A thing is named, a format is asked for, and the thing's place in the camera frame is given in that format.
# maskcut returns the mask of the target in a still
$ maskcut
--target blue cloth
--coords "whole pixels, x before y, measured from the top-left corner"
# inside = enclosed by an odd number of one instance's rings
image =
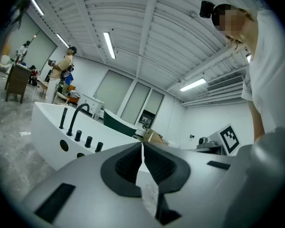
[[[70,74],[66,80],[65,80],[65,83],[69,86],[71,84],[71,81],[74,80],[72,74]]]

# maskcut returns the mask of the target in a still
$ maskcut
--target floor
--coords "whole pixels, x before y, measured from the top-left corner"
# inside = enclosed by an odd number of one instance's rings
[[[55,170],[31,143],[33,104],[35,101],[44,102],[42,88],[28,85],[22,104],[19,103],[20,96],[15,94],[10,94],[9,101],[5,102],[6,80],[7,75],[0,72],[0,187],[6,195],[21,201]],[[141,188],[143,203],[154,216],[158,187],[151,181]]]

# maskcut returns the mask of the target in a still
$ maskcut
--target cardboard box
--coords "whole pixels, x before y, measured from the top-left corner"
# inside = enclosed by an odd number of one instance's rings
[[[143,141],[144,142],[150,142],[150,143],[159,143],[164,144],[166,146],[169,145],[168,142],[164,141],[162,136],[158,134],[157,132],[153,131],[152,129],[148,129],[146,133],[143,135]]]

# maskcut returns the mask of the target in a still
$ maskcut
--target white bathtub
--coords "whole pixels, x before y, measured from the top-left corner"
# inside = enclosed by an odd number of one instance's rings
[[[64,108],[67,107],[64,129],[59,129]],[[70,106],[35,102],[32,115],[31,138],[34,147],[55,170],[77,158],[78,153],[84,155],[95,153],[98,142],[102,142],[103,150],[116,146],[139,142],[137,139],[119,133],[92,118],[78,112],[73,126],[73,136],[67,136],[68,128],[75,109]],[[77,130],[81,130],[81,140],[76,142]],[[87,136],[93,138],[91,147],[86,148]],[[68,144],[68,151],[60,146],[60,141]]]

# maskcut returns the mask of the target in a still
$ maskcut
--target man in tan shirt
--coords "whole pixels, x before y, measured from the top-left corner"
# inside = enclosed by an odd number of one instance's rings
[[[62,61],[60,61],[57,65],[50,65],[51,67],[53,67],[53,69],[49,77],[49,83],[46,93],[46,103],[53,103],[54,95],[57,90],[56,88],[60,82],[62,71],[67,70],[68,67],[73,64],[73,57],[76,52],[76,47],[70,47],[66,52],[67,56]]]

